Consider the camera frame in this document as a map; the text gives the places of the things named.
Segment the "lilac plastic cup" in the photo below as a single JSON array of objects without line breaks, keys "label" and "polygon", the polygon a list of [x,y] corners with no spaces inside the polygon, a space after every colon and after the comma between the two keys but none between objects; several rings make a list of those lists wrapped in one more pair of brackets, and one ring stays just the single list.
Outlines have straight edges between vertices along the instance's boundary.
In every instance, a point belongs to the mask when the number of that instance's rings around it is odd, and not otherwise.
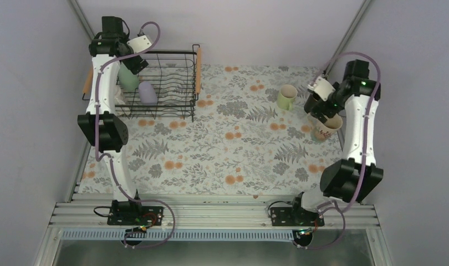
[{"label": "lilac plastic cup", "polygon": [[138,93],[140,102],[143,105],[156,105],[158,98],[156,95],[156,91],[151,83],[148,81],[140,82],[138,86]]}]

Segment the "beige floral mug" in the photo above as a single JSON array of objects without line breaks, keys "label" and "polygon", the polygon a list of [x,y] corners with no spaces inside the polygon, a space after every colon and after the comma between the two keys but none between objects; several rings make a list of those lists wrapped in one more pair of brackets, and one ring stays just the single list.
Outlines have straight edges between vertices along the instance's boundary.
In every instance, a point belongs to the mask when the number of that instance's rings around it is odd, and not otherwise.
[{"label": "beige floral mug", "polygon": [[307,118],[312,128],[310,135],[316,142],[326,141],[343,126],[343,118],[340,115],[327,118],[326,122],[319,121],[311,116],[311,114],[308,114]]}]

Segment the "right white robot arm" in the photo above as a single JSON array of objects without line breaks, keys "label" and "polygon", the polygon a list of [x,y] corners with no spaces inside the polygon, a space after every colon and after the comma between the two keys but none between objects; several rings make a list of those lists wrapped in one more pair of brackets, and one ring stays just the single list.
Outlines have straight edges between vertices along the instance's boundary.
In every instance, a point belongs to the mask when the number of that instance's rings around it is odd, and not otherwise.
[{"label": "right white robot arm", "polygon": [[344,111],[346,133],[341,158],[323,171],[319,188],[302,192],[294,199],[289,216],[298,226],[321,216],[335,206],[336,200],[345,202],[343,211],[348,211],[381,182],[384,174],[376,165],[373,148],[381,85],[379,80],[369,79],[369,62],[349,61],[341,83],[331,84],[318,77],[309,91],[304,111],[322,125]]}]

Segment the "light green mug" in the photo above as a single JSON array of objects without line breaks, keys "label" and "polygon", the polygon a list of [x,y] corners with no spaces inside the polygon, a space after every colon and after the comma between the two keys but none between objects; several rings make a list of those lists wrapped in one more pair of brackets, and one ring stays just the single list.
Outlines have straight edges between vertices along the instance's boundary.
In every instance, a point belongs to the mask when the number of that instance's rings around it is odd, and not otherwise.
[{"label": "light green mug", "polygon": [[298,91],[294,86],[283,85],[277,95],[277,106],[282,110],[292,111],[297,95]]}]

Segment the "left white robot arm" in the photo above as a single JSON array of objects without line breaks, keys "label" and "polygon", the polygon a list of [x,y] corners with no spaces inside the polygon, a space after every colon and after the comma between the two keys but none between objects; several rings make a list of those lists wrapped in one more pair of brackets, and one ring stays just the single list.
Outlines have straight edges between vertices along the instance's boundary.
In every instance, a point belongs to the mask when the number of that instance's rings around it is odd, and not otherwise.
[{"label": "left white robot arm", "polygon": [[92,88],[85,114],[77,123],[95,148],[97,161],[105,162],[114,188],[110,216],[120,215],[129,224],[144,216],[137,189],[126,165],[124,147],[129,139],[126,124],[115,113],[115,87],[121,67],[136,75],[148,66],[140,55],[153,45],[147,37],[130,39],[126,22],[119,17],[104,16],[102,30],[89,44],[93,66]]}]

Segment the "black cylindrical cup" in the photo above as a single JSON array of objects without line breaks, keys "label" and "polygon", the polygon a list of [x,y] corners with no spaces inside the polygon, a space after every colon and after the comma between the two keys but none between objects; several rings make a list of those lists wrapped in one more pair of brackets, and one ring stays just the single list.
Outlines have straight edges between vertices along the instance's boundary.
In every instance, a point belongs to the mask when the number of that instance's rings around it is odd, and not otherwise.
[{"label": "black cylindrical cup", "polygon": [[304,111],[307,114],[310,114],[312,109],[316,106],[316,104],[318,103],[319,100],[320,100],[320,97],[319,97],[318,94],[311,93],[308,96],[308,98],[307,98],[307,100],[306,100],[306,102],[304,104]]}]

